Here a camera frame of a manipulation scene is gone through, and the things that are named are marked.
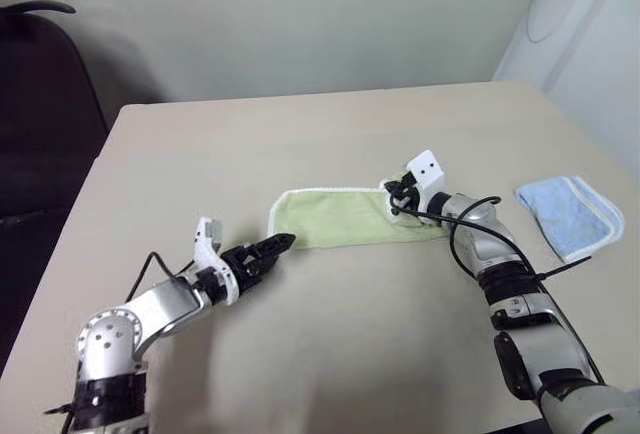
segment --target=green towel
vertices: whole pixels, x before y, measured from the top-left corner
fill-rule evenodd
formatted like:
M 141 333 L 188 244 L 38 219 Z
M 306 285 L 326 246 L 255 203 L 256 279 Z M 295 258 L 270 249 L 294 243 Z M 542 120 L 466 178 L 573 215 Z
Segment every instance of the green towel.
M 269 215 L 269 235 L 296 235 L 293 247 L 336 247 L 381 242 L 430 241 L 445 235 L 440 227 L 392 224 L 384 189 L 310 188 L 287 191 Z

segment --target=beige table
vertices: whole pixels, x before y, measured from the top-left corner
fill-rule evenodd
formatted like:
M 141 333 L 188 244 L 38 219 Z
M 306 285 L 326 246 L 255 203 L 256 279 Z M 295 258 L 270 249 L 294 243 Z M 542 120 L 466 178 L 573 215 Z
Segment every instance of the beige table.
M 638 186 L 531 87 L 128 106 L 0 381 L 2 431 L 59 428 L 41 412 L 70 399 L 78 328 L 123 300 L 150 250 L 189 260 L 199 216 L 224 220 L 226 247 L 255 241 L 284 190 L 374 186 L 425 148 L 451 190 L 503 197 L 540 270 L 559 261 L 515 187 L 578 174 L 620 207 L 623 239 L 547 284 L 606 379 L 640 385 Z M 152 347 L 147 406 L 160 433 L 484 432 L 538 416 L 505 388 L 494 334 L 444 240 L 294 251 L 241 302 Z

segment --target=blue towel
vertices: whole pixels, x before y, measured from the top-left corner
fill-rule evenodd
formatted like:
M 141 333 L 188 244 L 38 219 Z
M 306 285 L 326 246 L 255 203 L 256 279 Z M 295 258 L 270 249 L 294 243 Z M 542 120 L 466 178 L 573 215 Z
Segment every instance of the blue towel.
M 618 208 L 578 176 L 533 182 L 515 195 L 565 263 L 590 256 L 624 231 Z

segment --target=white bracket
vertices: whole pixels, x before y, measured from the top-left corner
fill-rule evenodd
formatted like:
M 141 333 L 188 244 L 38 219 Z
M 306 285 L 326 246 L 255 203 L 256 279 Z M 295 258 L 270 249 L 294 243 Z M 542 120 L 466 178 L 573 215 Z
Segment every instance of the white bracket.
M 411 172 L 416 179 L 415 187 L 418 189 L 419 201 L 418 211 L 427 212 L 427 206 L 431 198 L 438 192 L 445 190 L 444 171 L 440 167 L 438 160 L 429 150 L 426 150 L 414 157 L 407 163 L 407 170 Z M 394 215 L 391 212 L 390 194 L 386 195 L 387 217 L 394 224 L 415 226 L 415 218 L 410 214 L 399 213 Z M 408 199 L 396 200 L 397 204 L 404 206 Z M 420 221 L 424 224 L 434 224 L 431 219 L 420 217 Z
M 201 271 L 207 267 L 215 270 L 218 283 L 227 289 L 227 305 L 231 305 L 240 297 L 238 281 L 229 265 L 224 262 L 217 251 L 222 245 L 222 222 L 201 217 L 196 229 L 193 252 L 193 266 L 190 270 Z

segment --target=wire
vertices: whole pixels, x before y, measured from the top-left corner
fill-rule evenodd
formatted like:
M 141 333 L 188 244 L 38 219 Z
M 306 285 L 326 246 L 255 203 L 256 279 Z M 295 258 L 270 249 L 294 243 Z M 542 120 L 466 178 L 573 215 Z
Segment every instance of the wire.
M 398 204 L 396 204 L 394 202 L 394 193 L 391 193 L 391 196 L 389 196 L 389 197 L 390 197 L 390 201 L 389 202 L 391 204 L 391 207 L 393 209 L 396 209 L 399 212 L 404 212 L 405 214 L 411 214 L 411 215 L 416 216 L 416 217 L 426 217 L 427 219 L 432 219 L 434 221 L 449 222 L 449 223 L 452 223 L 452 224 L 458 224 L 458 225 L 461 225 L 461 226 L 470 227 L 471 229 L 476 229 L 478 231 L 486 232 L 487 234 L 491 234 L 492 236 L 500 239 L 507 246 L 509 246 L 518 255 L 518 257 L 522 260 L 522 262 L 523 262 L 525 268 L 527 269 L 527 271 L 529 271 L 532 275 L 535 275 L 536 271 L 531 266 L 531 263 L 529 262 L 529 259 L 527 259 L 527 256 L 524 255 L 524 252 L 522 252 L 520 250 L 520 248 L 518 246 L 516 246 L 511 239 L 503 236 L 498 231 L 494 231 L 493 229 L 489 229 L 488 227 L 484 227 L 484 226 L 481 226 L 479 224 L 475 224 L 473 222 L 464 221 L 462 219 L 455 218 L 455 217 L 439 216 L 438 214 L 431 214 L 430 212 L 420 212 L 420 211 L 415 211 L 413 209 L 406 209 L 404 207 L 399 206 Z
M 464 219 L 466 215 L 469 214 L 471 211 L 473 211 L 476 207 L 479 207 L 486 202 L 490 202 L 491 204 L 498 204 L 501 200 L 502 199 L 499 198 L 498 196 L 490 196 L 490 197 L 485 197 L 484 199 L 480 199 L 479 201 L 474 202 L 469 207 L 467 207 L 464 211 L 462 211 L 462 213 L 457 217 L 457 219 Z M 456 261 L 456 263 L 460 266 L 460 268 L 464 272 L 466 272 L 469 276 L 471 276 L 473 280 L 475 280 L 476 276 L 474 276 L 473 272 L 467 266 L 464 265 L 464 263 L 462 262 L 462 259 L 460 259 L 460 257 L 458 256 L 458 252 L 456 251 L 456 245 L 454 241 L 455 241 L 455 235 L 456 235 L 457 229 L 458 229 L 458 224 L 453 224 L 453 226 L 451 226 L 451 231 L 449 231 L 449 249 L 451 249 L 451 255 L 453 256 L 453 259 Z
M 184 266 L 182 269 L 180 269 L 180 271 L 178 271 L 178 274 L 174 274 L 173 272 L 171 272 L 171 270 L 164 263 L 164 260 L 162 259 L 162 257 L 160 257 L 160 254 L 158 254 L 155 251 L 150 252 L 149 255 L 147 256 L 147 259 L 144 261 L 144 264 L 142 265 L 142 269 L 140 270 L 140 274 L 138 274 L 138 278 L 133 283 L 133 286 L 131 286 L 131 290 L 129 291 L 129 295 L 127 295 L 127 298 L 126 298 L 125 302 L 129 302 L 131 299 L 133 299 L 133 296 L 136 293 L 136 291 L 138 290 L 138 286 L 142 282 L 142 278 L 146 274 L 147 269 L 149 268 L 149 264 L 151 264 L 151 260 L 152 259 L 155 259 L 157 261 L 157 263 L 160 266 L 160 269 L 162 270 L 162 272 L 164 272 L 167 275 L 167 277 L 169 279 L 171 279 L 172 281 L 177 281 L 178 280 L 177 276 L 179 274 L 182 274 L 187 269 L 189 269 L 189 267 L 191 267 L 191 265 L 194 262 L 194 261 L 189 262 L 186 266 Z
M 69 412 L 67 412 L 67 417 L 64 418 L 64 424 L 62 425 L 62 434 L 67 434 L 69 432 L 69 428 L 71 427 L 71 421 L 73 421 L 74 418 L 74 412 L 73 409 L 71 409 Z
M 583 257 L 582 259 L 578 259 L 577 261 L 573 261 L 569 264 L 565 264 L 564 266 L 557 267 L 548 272 L 543 272 L 538 274 L 537 278 L 541 281 L 544 281 L 547 277 L 555 276 L 556 274 L 560 274 L 561 272 L 567 271 L 572 267 L 576 267 L 579 264 L 582 264 L 585 261 L 591 259 L 591 256 Z
M 578 264 L 582 264 L 583 262 L 587 261 L 589 258 L 580 259 L 580 260 L 575 261 L 575 262 L 573 262 L 571 264 L 567 264 L 566 266 L 561 266 L 561 267 L 559 267 L 557 269 L 554 269 L 552 271 L 549 271 L 547 273 L 537 275 L 535 270 L 533 269 L 533 266 L 529 262 L 529 259 L 527 259 L 527 256 L 524 254 L 524 252 L 522 252 L 522 250 L 518 246 L 515 245 L 515 243 L 513 243 L 513 241 L 511 241 L 507 237 L 503 236 L 499 232 L 494 231 L 493 229 L 489 229 L 488 227 L 484 227 L 484 226 L 481 226 L 479 224 L 474 224 L 473 222 L 468 222 L 468 221 L 465 221 L 465 220 L 461 219 L 461 218 L 466 216 L 469 212 L 471 212 L 473 209 L 477 208 L 481 204 L 484 204 L 486 202 L 491 202 L 492 204 L 497 204 L 498 202 L 501 201 L 500 197 L 498 197 L 498 196 L 485 197 L 484 199 L 481 199 L 481 200 L 473 203 L 467 209 L 462 211 L 460 216 L 458 216 L 457 218 L 454 218 L 454 217 L 439 216 L 437 214 L 432 214 L 432 213 L 429 213 L 429 212 L 420 212 L 420 211 L 416 211 L 416 210 L 413 210 L 413 209 L 406 209 L 404 207 L 401 207 L 401 206 L 399 206 L 398 204 L 396 204 L 394 202 L 394 198 L 395 198 L 396 194 L 397 194 L 397 191 L 393 191 L 393 192 L 391 192 L 391 195 L 389 196 L 389 203 L 391 204 L 391 207 L 393 209 L 395 209 L 395 210 L 397 210 L 399 212 L 404 212 L 405 214 L 411 214 L 411 215 L 416 216 L 416 217 L 426 217 L 427 219 L 432 219 L 432 220 L 440 221 L 440 222 L 449 222 L 449 223 L 453 224 L 453 226 L 451 227 L 451 232 L 449 233 L 449 247 L 452 249 L 451 250 L 451 254 L 453 255 L 453 257 L 456 260 L 456 262 L 458 263 L 458 265 L 467 274 L 470 274 L 474 279 L 476 278 L 475 275 L 473 274 L 473 272 L 471 272 L 469 270 L 469 268 L 467 268 L 462 263 L 462 261 L 458 257 L 458 254 L 457 254 L 457 252 L 455 250 L 455 244 L 453 243 L 453 240 L 454 240 L 453 236 L 455 235 L 455 231 L 456 231 L 458 226 L 465 226 L 465 227 L 469 227 L 471 229 L 476 229 L 478 231 L 486 232 L 487 234 L 490 234 L 490 235 L 494 236 L 495 238 L 501 240 L 507 246 L 509 246 L 516 253 L 516 255 L 520 258 L 520 260 L 524 264 L 524 266 L 527 269 L 527 271 L 529 271 L 529 273 L 533 276 L 533 279 L 535 280 L 535 282 L 536 282 L 538 288 L 540 289 L 540 291 L 543 292 L 544 294 L 546 294 L 547 296 L 549 296 L 549 299 L 551 300 L 551 302 L 555 306 L 558 315 L 562 318 L 562 320 L 564 321 L 567 329 L 573 335 L 573 337 L 576 339 L 576 341 L 578 342 L 578 344 L 580 345 L 580 347 L 584 351 L 585 356 L 587 357 L 587 362 L 589 363 L 589 367 L 591 368 L 591 370 L 593 372 L 593 375 L 595 376 L 596 380 L 600 384 L 605 384 L 604 378 L 602 377 L 602 374 L 600 373 L 600 370 L 596 366 L 595 361 L 591 357 L 591 354 L 587 350 L 587 347 L 584 345 L 584 342 L 582 342 L 582 339 L 580 338 L 580 336 L 578 335 L 578 333 L 574 329 L 574 327 L 571 324 L 571 322 L 569 322 L 569 319 L 567 318 L 567 316 L 565 316 L 564 312 L 562 312 L 562 309 L 560 309 L 560 306 L 558 305 L 558 303 L 556 302 L 554 297 L 547 290 L 547 288 L 542 284 L 542 279 L 546 279 L 549 276 L 552 276 L 554 274 L 558 274 L 558 273 L 560 273 L 562 271 L 566 271 L 567 269 L 570 269 L 570 268 L 572 268 L 572 267 L 574 267 L 574 266 L 576 266 Z

